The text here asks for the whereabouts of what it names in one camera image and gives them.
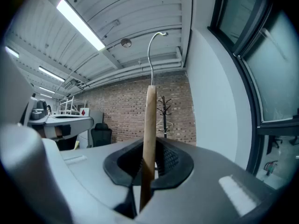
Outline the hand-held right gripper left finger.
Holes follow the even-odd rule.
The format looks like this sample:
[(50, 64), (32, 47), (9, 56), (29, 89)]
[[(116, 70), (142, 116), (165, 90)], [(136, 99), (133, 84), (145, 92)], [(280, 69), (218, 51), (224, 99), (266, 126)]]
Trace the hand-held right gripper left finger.
[(43, 139), (44, 173), (50, 179), (43, 193), (54, 201), (50, 210), (59, 219), (136, 218), (132, 181), (128, 186), (115, 182), (126, 176), (117, 159), (141, 142), (59, 151), (54, 141)]

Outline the dark framed glass window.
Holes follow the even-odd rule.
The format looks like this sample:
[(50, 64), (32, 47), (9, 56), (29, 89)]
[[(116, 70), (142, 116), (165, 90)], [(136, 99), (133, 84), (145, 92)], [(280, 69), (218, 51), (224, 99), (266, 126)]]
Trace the dark framed glass window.
[[(299, 27), (290, 12), (287, 0), (215, 0), (209, 26), (249, 90), (248, 170), (273, 189), (299, 169)], [(266, 176), (264, 165), (275, 160)]]

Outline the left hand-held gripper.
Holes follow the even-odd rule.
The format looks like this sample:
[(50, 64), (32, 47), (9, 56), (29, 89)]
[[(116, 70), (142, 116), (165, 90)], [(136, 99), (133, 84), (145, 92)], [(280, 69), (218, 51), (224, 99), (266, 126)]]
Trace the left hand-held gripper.
[(93, 124), (94, 120), (89, 116), (49, 115), (44, 99), (30, 98), (27, 125), (43, 125), (48, 139), (69, 139), (91, 129)]

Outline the white ceiling pipes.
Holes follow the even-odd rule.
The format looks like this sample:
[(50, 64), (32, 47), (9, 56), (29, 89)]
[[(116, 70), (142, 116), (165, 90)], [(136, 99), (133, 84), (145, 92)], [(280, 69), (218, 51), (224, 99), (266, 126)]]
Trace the white ceiling pipes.
[[(180, 50), (178, 47), (176, 47), (176, 57), (175, 58), (151, 61), (154, 71), (160, 70), (162, 68), (181, 67), (181, 65), (184, 63), (185, 63), (185, 61), (184, 61), (182, 54), (180, 53)], [(81, 88), (83, 90), (85, 90), (87, 88), (91, 88), (92, 86), (96, 86), (98, 84), (108, 82), (108, 81), (111, 81), (116, 78), (128, 77), (129, 75), (137, 74), (140, 72), (151, 72), (150, 63), (147, 62), (147, 63), (136, 64), (136, 65), (133, 65), (133, 66), (130, 66), (127, 68), (123, 68), (123, 69), (105, 74), (103, 76), (100, 76), (99, 78), (96, 78), (90, 82), (87, 82)]]

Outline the wooden hanger with metal hook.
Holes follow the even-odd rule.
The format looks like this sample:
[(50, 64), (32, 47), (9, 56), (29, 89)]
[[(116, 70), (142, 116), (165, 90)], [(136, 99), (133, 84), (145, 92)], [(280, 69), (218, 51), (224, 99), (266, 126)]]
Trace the wooden hanger with metal hook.
[(151, 69), (151, 82), (147, 90), (145, 124), (142, 152), (142, 174), (139, 211), (147, 205), (151, 199), (151, 182), (155, 178), (155, 155), (156, 155), (156, 121), (157, 121), (157, 88), (154, 85), (154, 69), (150, 60), (150, 47), (153, 40), (158, 36), (167, 36), (167, 32), (157, 32), (151, 38), (148, 45), (148, 61)]

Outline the black coat rack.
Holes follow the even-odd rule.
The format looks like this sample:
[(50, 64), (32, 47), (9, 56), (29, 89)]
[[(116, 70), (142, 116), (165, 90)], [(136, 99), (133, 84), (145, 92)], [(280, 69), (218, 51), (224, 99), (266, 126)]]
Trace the black coat rack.
[[(171, 107), (170, 104), (168, 104), (171, 99), (166, 100), (165, 96), (162, 96), (161, 99), (158, 100), (161, 104), (162, 104), (162, 108), (157, 108), (158, 111), (160, 111), (160, 115), (162, 116), (161, 119), (164, 120), (164, 122), (168, 121), (167, 117), (171, 115), (171, 113), (169, 113), (169, 109)], [(167, 138), (168, 132), (170, 131), (170, 127), (164, 127), (164, 128), (158, 128), (158, 130), (160, 132), (163, 132), (164, 137)]]

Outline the black mesh office chair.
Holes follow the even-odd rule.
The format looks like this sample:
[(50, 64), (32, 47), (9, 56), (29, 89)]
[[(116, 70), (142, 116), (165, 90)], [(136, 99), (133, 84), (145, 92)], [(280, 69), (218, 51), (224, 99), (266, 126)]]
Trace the black mesh office chair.
[(93, 147), (100, 147), (111, 144), (112, 130), (105, 123), (97, 123), (91, 129)]

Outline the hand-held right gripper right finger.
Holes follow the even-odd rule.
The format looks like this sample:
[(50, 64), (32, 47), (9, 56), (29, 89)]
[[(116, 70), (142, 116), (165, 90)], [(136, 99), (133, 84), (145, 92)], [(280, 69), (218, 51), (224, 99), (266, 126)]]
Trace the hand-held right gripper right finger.
[(157, 190), (140, 224), (258, 224), (279, 193), (225, 156), (171, 140), (194, 162), (178, 187)]

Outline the grey partition panel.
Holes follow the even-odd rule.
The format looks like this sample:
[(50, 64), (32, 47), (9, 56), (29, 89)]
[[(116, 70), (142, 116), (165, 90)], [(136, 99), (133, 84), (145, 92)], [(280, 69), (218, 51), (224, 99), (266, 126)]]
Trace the grey partition panel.
[(100, 110), (90, 110), (90, 117), (93, 118), (94, 126), (98, 123), (103, 123), (104, 113)]

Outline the white metal shelf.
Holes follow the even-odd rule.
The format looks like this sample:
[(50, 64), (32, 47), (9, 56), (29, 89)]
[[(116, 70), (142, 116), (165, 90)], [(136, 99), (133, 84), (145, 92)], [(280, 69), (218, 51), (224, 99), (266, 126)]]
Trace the white metal shelf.
[(58, 114), (79, 115), (80, 107), (86, 107), (86, 100), (76, 99), (74, 96), (59, 101)]

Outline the pale wooden hanger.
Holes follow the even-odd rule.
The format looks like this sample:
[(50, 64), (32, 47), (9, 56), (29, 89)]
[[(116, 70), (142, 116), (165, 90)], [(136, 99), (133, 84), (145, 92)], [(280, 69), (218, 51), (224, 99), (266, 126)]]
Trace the pale wooden hanger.
[(164, 128), (164, 127), (170, 127), (172, 126), (173, 123), (170, 122), (170, 121), (166, 121), (164, 122), (163, 119), (159, 120), (157, 123), (156, 123), (156, 128)]

